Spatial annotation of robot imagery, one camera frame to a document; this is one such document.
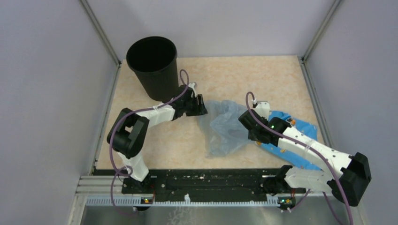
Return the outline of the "translucent blue trash bag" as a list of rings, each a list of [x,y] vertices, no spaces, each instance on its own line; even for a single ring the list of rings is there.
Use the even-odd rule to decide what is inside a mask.
[[[207,157],[225,157],[251,143],[248,130],[238,120],[246,112],[245,106],[231,100],[208,100],[205,107],[207,114],[197,122],[205,135]]]

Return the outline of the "black plastic trash bin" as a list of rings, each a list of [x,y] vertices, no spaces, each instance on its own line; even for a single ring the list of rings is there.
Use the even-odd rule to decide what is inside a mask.
[[[126,53],[129,68],[148,96],[158,102],[169,101],[178,91],[176,59],[175,44],[159,36],[138,40]]]

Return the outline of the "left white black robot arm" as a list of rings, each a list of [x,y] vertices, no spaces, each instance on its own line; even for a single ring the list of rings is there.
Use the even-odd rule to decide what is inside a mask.
[[[133,178],[132,186],[140,194],[148,192],[151,186],[150,180],[146,178],[149,169],[141,154],[148,129],[183,115],[191,117],[208,114],[203,96],[196,92],[195,82],[181,85],[177,93],[170,101],[150,108],[136,111],[122,109],[107,136],[111,151],[117,152],[122,158],[127,176]]]

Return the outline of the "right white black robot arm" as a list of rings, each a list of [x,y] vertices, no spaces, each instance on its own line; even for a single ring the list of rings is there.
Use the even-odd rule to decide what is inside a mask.
[[[368,158],[357,152],[350,155],[334,150],[298,131],[289,122],[274,117],[270,121],[259,116],[253,109],[247,110],[239,122],[248,130],[248,138],[263,144],[297,154],[318,170],[284,165],[272,178],[264,181],[269,194],[288,193],[293,188],[331,192],[340,202],[359,205],[370,181]]]

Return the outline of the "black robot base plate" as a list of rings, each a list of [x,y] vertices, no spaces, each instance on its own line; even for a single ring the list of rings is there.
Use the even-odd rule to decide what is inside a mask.
[[[276,194],[303,194],[304,188],[277,187],[279,170],[261,169],[151,169],[138,182],[125,178],[123,194],[154,195],[155,201],[182,201],[188,194],[195,202],[266,201]]]

